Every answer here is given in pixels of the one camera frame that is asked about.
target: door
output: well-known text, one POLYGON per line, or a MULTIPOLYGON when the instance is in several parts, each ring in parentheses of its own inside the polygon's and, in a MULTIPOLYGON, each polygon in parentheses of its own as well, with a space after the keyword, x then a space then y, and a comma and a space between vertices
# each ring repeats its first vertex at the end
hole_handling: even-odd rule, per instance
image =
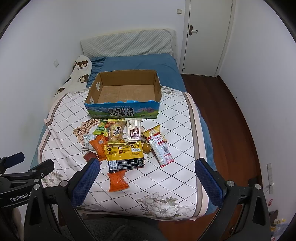
POLYGON ((227 36, 231 6, 232 0, 190 1, 183 74, 215 75, 227 36))

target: cardboard box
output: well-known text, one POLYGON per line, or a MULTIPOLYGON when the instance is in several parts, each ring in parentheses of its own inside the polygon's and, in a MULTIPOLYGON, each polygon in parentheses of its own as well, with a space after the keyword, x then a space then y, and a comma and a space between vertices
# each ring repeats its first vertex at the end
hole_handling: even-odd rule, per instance
POLYGON ((161 97, 155 70, 110 71, 96 76, 84 105, 95 119, 156 118, 161 97))

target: wall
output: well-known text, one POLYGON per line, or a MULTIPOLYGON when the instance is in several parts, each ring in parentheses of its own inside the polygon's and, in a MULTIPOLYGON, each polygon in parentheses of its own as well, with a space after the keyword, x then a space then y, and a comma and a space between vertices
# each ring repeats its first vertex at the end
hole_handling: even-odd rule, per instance
POLYGON ((77 22, 81 39, 143 28, 172 28, 177 32, 180 62, 185 0, 84 0, 77 1, 77 22))
POLYGON ((30 168, 50 100, 82 54, 79 42, 72 41, 70 2, 32 0, 0 39, 0 156, 25 154, 25 162, 8 172, 30 168))
POLYGON ((259 156, 264 191, 267 163, 274 194, 269 210, 290 221, 296 211, 296 43, 263 0, 237 0, 220 76, 237 100, 259 156))

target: blue bed sheet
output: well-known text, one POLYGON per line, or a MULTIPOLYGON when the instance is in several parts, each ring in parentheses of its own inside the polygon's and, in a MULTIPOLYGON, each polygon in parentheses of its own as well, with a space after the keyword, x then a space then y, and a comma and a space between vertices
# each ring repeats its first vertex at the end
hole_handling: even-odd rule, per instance
POLYGON ((122 57, 97 57, 91 59, 92 70, 87 87, 90 87, 99 72, 127 69, 154 69, 160 84, 186 92, 175 59, 167 54, 148 54, 122 57))
MULTIPOLYGON (((86 85, 87 88, 91 86, 99 72, 127 69, 154 69, 158 73, 161 85, 186 92, 186 88, 183 79, 179 74, 175 59, 171 55, 166 53, 122 57, 96 57, 91 59, 91 63, 92 70, 86 85)), ((200 122, 205 141, 207 162, 211 166, 211 168, 216 171, 217 169, 214 163, 213 146, 209 134, 209 129, 199 110, 198 113, 200 116, 200 122)), ((42 129, 38 146, 41 142, 43 134, 45 133, 45 130, 46 126, 44 126, 42 129)), ((38 165, 38 146, 31 163, 31 168, 38 165)), ((209 200, 208 209, 205 215, 213 213, 216 208, 217 207, 212 204, 211 200, 209 200)))

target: bed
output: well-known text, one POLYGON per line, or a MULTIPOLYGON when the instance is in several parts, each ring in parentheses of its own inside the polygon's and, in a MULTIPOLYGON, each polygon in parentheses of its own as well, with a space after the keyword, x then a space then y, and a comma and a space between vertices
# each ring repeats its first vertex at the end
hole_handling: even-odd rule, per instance
POLYGON ((135 215, 168 221, 194 220, 216 210, 194 172, 194 161, 199 157, 204 157, 216 170, 210 135, 178 72, 173 47, 176 46, 173 42, 174 31, 147 31, 133 32, 132 36, 130 32, 98 36, 81 42, 84 54, 92 63, 86 88, 64 93, 53 104, 45 119, 31 166, 48 158, 54 161, 55 170, 43 180, 44 186, 69 180, 86 163, 83 158, 85 152, 81 150, 83 134, 91 134, 98 125, 98 121, 92 119, 84 107, 88 87, 95 76, 103 71, 155 69, 162 85, 160 112, 157 119, 143 119, 142 126, 149 129, 161 125, 161 132, 168 139, 168 148, 175 162, 160 168, 154 155, 149 158, 145 156, 144 168, 128 171, 125 175, 130 188, 110 193, 108 165, 103 161, 100 174, 83 205, 77 209, 85 213, 135 215), (145 39, 147 35, 154 37, 144 45, 141 38, 145 39), (118 48, 113 45, 112 50, 106 53, 106 45, 114 44, 110 39, 119 37, 125 41, 118 48), (122 52, 131 42, 139 45, 139 39, 142 48, 138 53, 145 54, 133 55, 135 48, 122 52), (102 47, 104 51, 95 44, 97 42, 105 43, 102 47), (151 46, 155 45, 158 48, 152 51, 151 46))

